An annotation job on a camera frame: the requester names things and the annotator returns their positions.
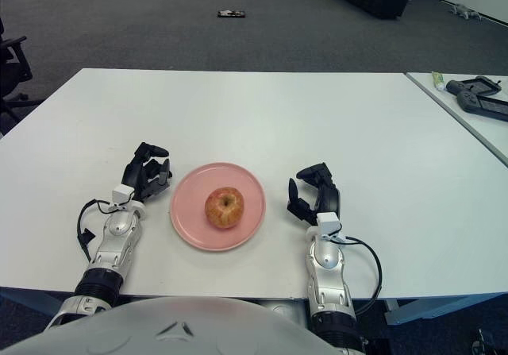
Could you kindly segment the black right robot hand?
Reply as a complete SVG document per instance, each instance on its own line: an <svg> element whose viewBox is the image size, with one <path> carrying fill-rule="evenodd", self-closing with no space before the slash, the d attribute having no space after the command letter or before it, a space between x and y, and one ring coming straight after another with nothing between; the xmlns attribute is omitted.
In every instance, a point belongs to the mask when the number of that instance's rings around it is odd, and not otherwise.
<svg viewBox="0 0 508 355"><path fill-rule="evenodd" d="M330 241L331 236L341 230L340 207L341 196L326 163L315 164L302 169L296 178L317 189L317 198L314 208L298 196L298 188L294 179L288 183L289 201L287 210L296 218L308 222L311 230L307 234L318 239Z"/></svg>

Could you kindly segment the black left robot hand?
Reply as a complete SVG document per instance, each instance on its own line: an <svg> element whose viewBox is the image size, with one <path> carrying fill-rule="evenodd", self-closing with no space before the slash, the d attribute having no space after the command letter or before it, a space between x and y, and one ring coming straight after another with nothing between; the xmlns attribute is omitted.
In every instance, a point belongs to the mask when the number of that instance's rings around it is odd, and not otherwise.
<svg viewBox="0 0 508 355"><path fill-rule="evenodd" d="M167 189L171 177L169 152L142 142L125 167L121 184L113 191L113 203L118 206L130 201L143 203Z"/></svg>

